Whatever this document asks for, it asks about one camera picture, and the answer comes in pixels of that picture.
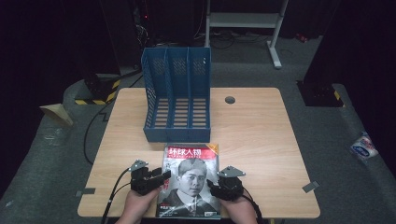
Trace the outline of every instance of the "metal stand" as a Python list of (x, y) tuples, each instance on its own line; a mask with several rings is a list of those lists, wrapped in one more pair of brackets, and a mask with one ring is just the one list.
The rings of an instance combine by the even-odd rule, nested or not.
[(210, 0), (207, 0), (205, 47), (210, 47), (210, 27), (250, 27), (250, 28), (274, 28), (271, 41), (267, 41), (274, 67), (280, 69), (282, 64), (277, 56), (275, 44), (285, 17), (286, 7), (289, 0), (284, 0), (279, 13), (211, 13)]

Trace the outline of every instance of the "person's arm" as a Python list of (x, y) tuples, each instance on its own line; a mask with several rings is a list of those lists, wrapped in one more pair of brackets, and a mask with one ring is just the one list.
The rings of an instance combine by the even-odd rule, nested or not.
[(237, 200), (224, 201), (219, 199), (222, 206), (228, 212), (231, 220), (236, 224), (257, 224), (256, 219), (256, 211), (253, 208), (253, 205), (244, 197), (239, 197)]
[(142, 216), (149, 209), (151, 201), (160, 193), (161, 187), (152, 190), (147, 195), (140, 195), (133, 190), (128, 192), (124, 210), (116, 224), (139, 224)]

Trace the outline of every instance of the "dark background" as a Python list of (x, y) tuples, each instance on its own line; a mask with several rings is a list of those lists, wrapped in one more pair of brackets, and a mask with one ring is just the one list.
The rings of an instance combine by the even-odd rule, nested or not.
[[(106, 29), (100, 2), (82, 2), (20, 0), (0, 3), (0, 74), (3, 93), (1, 195), (35, 138), (43, 117), (38, 107), (61, 103), (65, 89), (82, 79), (69, 49), (76, 31), (81, 31), (86, 41), (83, 54), (106, 56), (92, 57), (87, 61), (87, 66), (96, 73), (113, 73), (116, 69), (111, 37)], [(142, 2), (152, 6), (153, 1), (139, 0), (137, 5), (145, 5)], [(149, 10), (160, 10), (167, 15), (160, 18), (150, 15), (150, 35), (189, 43), (199, 28), (199, 9), (203, 1), (160, 2), (163, 3), (163, 9), (155, 5), (157, 7)], [(236, 0), (213, 2), (216, 2), (212, 3), (214, 11), (273, 12), (280, 7), (279, 1), (275, 0), (252, 0), (248, 4)], [(388, 167), (395, 173), (392, 166), (395, 162), (392, 137), (396, 130), (393, 116), (396, 106), (392, 80), (395, 77), (396, 45), (392, 38), (395, 36), (393, 12), (396, 7), (389, 0), (344, 0), (337, 9), (339, 2), (290, 1), (280, 36), (294, 38), (299, 33), (316, 38), (324, 35), (307, 80), (314, 83), (340, 82), (346, 86), (364, 126)], [(191, 14), (178, 13), (180, 10)], [(76, 15), (84, 15), (85, 19), (76, 21)], [(175, 36), (175, 21), (185, 21), (178, 25), (179, 36)]]

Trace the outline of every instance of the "cable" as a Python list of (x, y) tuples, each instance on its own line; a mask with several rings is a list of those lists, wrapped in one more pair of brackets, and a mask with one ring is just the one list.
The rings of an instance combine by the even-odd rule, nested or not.
[(246, 200), (248, 200), (251, 205), (253, 206), (254, 210), (256, 211), (257, 214), (257, 223), (258, 224), (267, 224), (268, 222), (262, 218), (262, 211), (260, 211), (259, 206), (253, 201), (253, 198), (251, 197), (250, 193), (248, 192), (247, 189), (244, 188), (244, 190), (247, 192), (248, 196), (242, 195)]
[(116, 195), (121, 189), (125, 188), (126, 186), (128, 186), (128, 185), (130, 185), (130, 184), (131, 184), (131, 183), (122, 185), (119, 189), (117, 189), (117, 191), (114, 193), (114, 195)]
[[(136, 82), (138, 82), (138, 81), (142, 78), (142, 76), (140, 76), (134, 83), (132, 83), (132, 85), (129, 86), (129, 88), (132, 88), (132, 87), (134, 86), (134, 84), (136, 84)], [(93, 165), (93, 161), (91, 161), (91, 160), (88, 158), (88, 155), (87, 155), (87, 146), (86, 146), (86, 145), (87, 145), (87, 138), (88, 138), (88, 131), (90, 130), (93, 121), (94, 121), (94, 120), (96, 119), (96, 117), (98, 117), (99, 115), (103, 115), (102, 121), (108, 122), (107, 113), (103, 113), (103, 111), (104, 111), (109, 105), (113, 104), (113, 102), (115, 102), (115, 99), (113, 99), (110, 103), (108, 103), (108, 104), (105, 105), (101, 110), (99, 110), (99, 112), (96, 113), (95, 116), (93, 116), (93, 118), (92, 118), (91, 121), (90, 121), (90, 124), (88, 124), (88, 127), (87, 127), (87, 129), (85, 130), (85, 134), (84, 134), (84, 143), (83, 143), (84, 157), (85, 157), (85, 160), (86, 160), (89, 164), (91, 164), (91, 165)]]
[(136, 25), (136, 35), (137, 35), (137, 40), (139, 41), (140, 49), (143, 50), (143, 48), (146, 46), (148, 42), (149, 33), (145, 27), (141, 25)]
[(199, 31), (201, 30), (201, 26), (202, 26), (202, 21), (204, 20), (204, 14), (205, 14), (205, 0), (202, 1), (202, 13), (201, 13), (201, 21), (199, 23), (199, 27), (197, 32), (194, 35), (194, 38), (198, 35)]
[(259, 42), (267, 40), (270, 37), (269, 35), (267, 35), (267, 36), (265, 36), (265, 38), (260, 39), (260, 37), (262, 37), (262, 36), (265, 36), (265, 35), (257, 35), (251, 40), (246, 40), (245, 39), (246, 35), (236, 35), (236, 34), (232, 33), (232, 31), (226, 31), (225, 33), (222, 33), (222, 34), (213, 35), (213, 37), (215, 37), (215, 39), (218, 41), (231, 41), (231, 43), (228, 46), (226, 46), (226, 47), (216, 46), (213, 44), (214, 41), (210, 42), (210, 46), (213, 47), (214, 49), (227, 49), (227, 48), (231, 47), (234, 43), (245, 43), (245, 44), (259, 43)]
[(291, 51), (291, 50), (289, 50), (289, 49), (281, 49), (281, 50), (280, 50), (280, 53), (281, 53), (282, 55), (287, 55), (287, 56), (291, 56), (291, 55), (294, 54), (293, 51)]
[(87, 147), (86, 147), (86, 145), (87, 145), (88, 131), (90, 130), (93, 121), (94, 121), (94, 120), (96, 119), (96, 117), (98, 117), (99, 115), (104, 115), (103, 121), (108, 121), (108, 119), (106, 119), (107, 113), (102, 113), (102, 111), (104, 111), (109, 105), (113, 104), (113, 102), (114, 102), (114, 100), (111, 101), (109, 104), (105, 105), (101, 110), (99, 110), (99, 112), (96, 113), (96, 115), (91, 119), (90, 124), (88, 125), (87, 129), (85, 130), (85, 134), (84, 134), (84, 144), (83, 144), (84, 157), (85, 157), (85, 160), (86, 160), (89, 164), (91, 164), (91, 165), (93, 165), (93, 161), (91, 161), (91, 160), (88, 158), (88, 155), (87, 155)]
[(199, 39), (201, 39), (202, 37), (205, 37), (205, 34), (201, 34), (201, 35), (196, 36), (196, 37), (194, 38), (194, 40), (199, 40)]
[(139, 73), (141, 73), (141, 72), (142, 72), (142, 69), (139, 68), (139, 69), (137, 69), (137, 70), (135, 70), (135, 71), (133, 71), (133, 72), (131, 72), (131, 73), (127, 73), (127, 74), (122, 75), (122, 76), (110, 78), (110, 79), (108, 79), (107, 81), (118, 81), (118, 80), (122, 80), (122, 79), (124, 79), (124, 78), (126, 78), (126, 77), (132, 77), (132, 76), (137, 75), (137, 74), (139, 74)]
[(136, 84), (136, 82), (138, 82), (140, 80), (140, 78), (142, 78), (142, 76), (140, 76), (134, 83), (132, 83), (131, 86), (129, 86), (129, 88), (132, 88), (134, 86), (134, 84)]
[(166, 42), (166, 41), (164, 41), (164, 42), (161, 42), (161, 43), (157, 43), (157, 44), (155, 45), (155, 47), (158, 47), (158, 46), (166, 46), (166, 47), (170, 48), (171, 45), (176, 45), (177, 47), (188, 46), (188, 44), (182, 43), (182, 42), (171, 42), (171, 41)]
[(116, 193), (118, 192), (118, 191), (116, 192), (117, 185), (120, 183), (120, 180), (121, 180), (122, 177), (125, 175), (125, 173), (127, 173), (128, 171), (130, 171), (130, 169), (131, 169), (130, 167), (128, 167), (127, 169), (125, 169), (125, 170), (122, 172), (122, 174), (119, 176), (119, 178), (117, 179), (117, 182), (116, 182), (116, 184), (114, 185), (113, 191), (111, 191), (110, 198), (108, 199), (105, 212), (103, 213), (102, 222), (101, 222), (102, 224), (105, 224), (105, 223), (106, 223), (106, 218), (107, 218), (108, 210), (110, 210), (110, 206), (111, 206), (111, 204), (113, 203), (114, 196), (116, 196)]

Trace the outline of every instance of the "magazine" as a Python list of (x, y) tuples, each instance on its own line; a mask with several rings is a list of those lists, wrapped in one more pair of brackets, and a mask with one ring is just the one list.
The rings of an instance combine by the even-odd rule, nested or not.
[(163, 171), (171, 178), (158, 196), (156, 217), (220, 219), (219, 199), (206, 180), (218, 181), (217, 144), (166, 144)]

